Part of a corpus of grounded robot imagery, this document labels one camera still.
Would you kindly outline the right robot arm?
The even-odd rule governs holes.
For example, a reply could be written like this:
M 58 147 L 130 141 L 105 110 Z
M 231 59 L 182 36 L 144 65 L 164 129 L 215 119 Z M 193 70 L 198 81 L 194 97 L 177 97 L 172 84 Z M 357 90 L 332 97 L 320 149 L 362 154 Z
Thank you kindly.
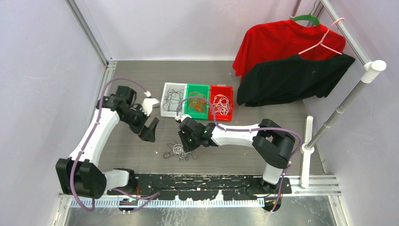
M 191 117 L 180 118 L 177 122 L 184 151 L 190 152 L 200 146 L 252 147 L 265 161 L 262 189 L 271 194 L 279 188 L 280 176 L 289 165 L 295 144 L 295 138 L 288 130 L 270 119 L 250 126 L 227 126 L 215 122 L 203 125 Z

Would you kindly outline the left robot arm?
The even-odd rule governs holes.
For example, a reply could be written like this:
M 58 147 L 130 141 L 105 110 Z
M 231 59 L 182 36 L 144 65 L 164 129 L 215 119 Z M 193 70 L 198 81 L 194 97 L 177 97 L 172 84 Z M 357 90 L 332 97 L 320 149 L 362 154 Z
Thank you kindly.
M 102 172 L 98 168 L 103 148 L 119 122 L 126 123 L 141 140 L 155 142 L 159 119 L 154 118 L 149 126 L 145 123 L 160 101 L 146 91 L 143 102 L 136 104 L 136 95 L 132 88 L 118 86 L 115 94 L 104 96 L 97 102 L 96 117 L 78 146 L 68 158 L 60 158 L 56 163 L 63 194 L 99 199 L 115 189 L 125 194 L 136 192 L 137 180 L 132 169 L 115 168 Z

